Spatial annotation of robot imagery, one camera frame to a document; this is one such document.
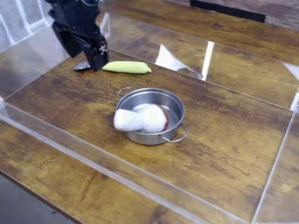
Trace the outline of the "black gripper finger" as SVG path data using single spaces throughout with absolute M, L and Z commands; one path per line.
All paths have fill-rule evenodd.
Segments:
M 94 71 L 102 69 L 108 63 L 108 43 L 104 38 L 86 39 L 83 51 L 88 60 L 88 65 Z
M 82 53 L 82 47 L 75 37 L 74 27 L 53 22 L 51 28 L 68 55 L 78 56 Z

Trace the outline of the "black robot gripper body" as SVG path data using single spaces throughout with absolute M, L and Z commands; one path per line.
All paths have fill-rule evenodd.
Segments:
M 86 39 L 104 38 L 96 23 L 99 0 L 44 0 L 51 5 L 49 15 L 53 22 L 72 26 L 75 37 L 83 48 Z

